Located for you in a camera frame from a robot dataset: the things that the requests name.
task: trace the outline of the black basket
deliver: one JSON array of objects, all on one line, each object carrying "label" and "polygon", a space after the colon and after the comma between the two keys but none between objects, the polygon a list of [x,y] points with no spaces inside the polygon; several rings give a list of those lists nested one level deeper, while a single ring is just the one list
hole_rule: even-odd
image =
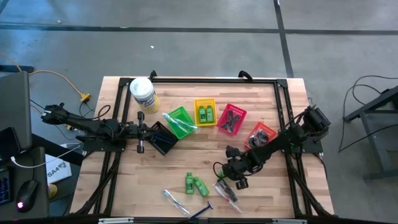
[{"label": "black basket", "polygon": [[[177,143],[178,138],[169,131],[160,121],[157,121],[152,127],[152,129],[156,130],[156,132],[146,138],[146,141],[149,142],[156,150],[158,150],[163,156],[168,153],[171,148]],[[165,138],[166,141],[162,141],[159,139],[155,139],[153,141],[154,136],[158,136],[160,138]]]}]

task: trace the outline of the white cable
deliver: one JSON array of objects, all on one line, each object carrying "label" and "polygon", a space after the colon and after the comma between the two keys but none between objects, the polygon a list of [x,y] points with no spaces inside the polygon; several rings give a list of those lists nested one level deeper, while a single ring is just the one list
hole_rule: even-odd
[{"label": "white cable", "polygon": [[48,162],[45,162],[45,163],[43,163],[43,164],[39,164],[39,165],[37,165],[37,166],[27,167],[27,166],[20,165],[20,164],[18,164],[18,163],[15,161],[14,156],[11,157],[11,161],[12,161],[15,165],[17,165],[17,166],[19,166],[19,167],[22,167],[22,168],[36,168],[36,167],[39,167],[39,166],[42,166],[42,165],[46,165],[46,164],[48,164],[49,162],[55,161],[55,160],[57,160],[59,157],[64,156],[64,155],[68,154],[69,152],[72,152],[72,151],[78,149],[79,147],[80,147],[80,146],[78,146],[78,147],[76,147],[76,148],[74,148],[74,149],[71,149],[71,150],[67,151],[66,153],[64,153],[64,154],[62,154],[62,155],[56,157],[55,159],[53,159],[53,160],[51,160],[51,161],[48,161]]}]

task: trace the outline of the computer mouse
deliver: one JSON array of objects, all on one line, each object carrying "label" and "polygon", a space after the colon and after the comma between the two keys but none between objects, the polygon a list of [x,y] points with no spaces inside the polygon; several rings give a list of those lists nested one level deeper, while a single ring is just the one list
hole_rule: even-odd
[{"label": "computer mouse", "polygon": [[28,212],[33,208],[36,198],[37,181],[28,180],[18,190],[16,206],[18,212]]}]

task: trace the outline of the yellow basket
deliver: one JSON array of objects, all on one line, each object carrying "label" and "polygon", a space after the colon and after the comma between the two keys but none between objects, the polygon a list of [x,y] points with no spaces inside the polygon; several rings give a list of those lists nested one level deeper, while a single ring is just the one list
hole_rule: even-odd
[{"label": "yellow basket", "polygon": [[[195,125],[199,127],[207,127],[207,126],[214,126],[217,124],[216,100],[214,98],[196,99],[193,103],[195,106]],[[214,121],[212,123],[201,123],[199,119],[199,107],[203,106],[205,109],[207,109],[208,105],[210,105],[211,108],[213,109]]]}]

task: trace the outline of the green basket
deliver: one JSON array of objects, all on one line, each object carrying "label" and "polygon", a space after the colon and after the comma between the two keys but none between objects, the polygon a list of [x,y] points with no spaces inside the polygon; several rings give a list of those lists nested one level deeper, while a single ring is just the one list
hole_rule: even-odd
[{"label": "green basket", "polygon": [[[185,108],[183,106],[177,108],[176,110],[172,111],[169,113],[169,116],[173,119],[179,119],[183,122],[186,122],[188,124],[192,124],[195,125],[195,123],[193,122],[192,118],[189,116],[188,112],[185,110]],[[182,131],[176,124],[174,124],[171,121],[167,121],[168,124],[170,125],[170,127],[172,128],[174,134],[176,135],[176,137],[178,139],[182,139],[185,136],[191,134],[194,129],[187,126],[187,125],[181,125],[181,127],[183,127],[185,130],[187,130],[188,132],[186,133],[185,131]]]}]

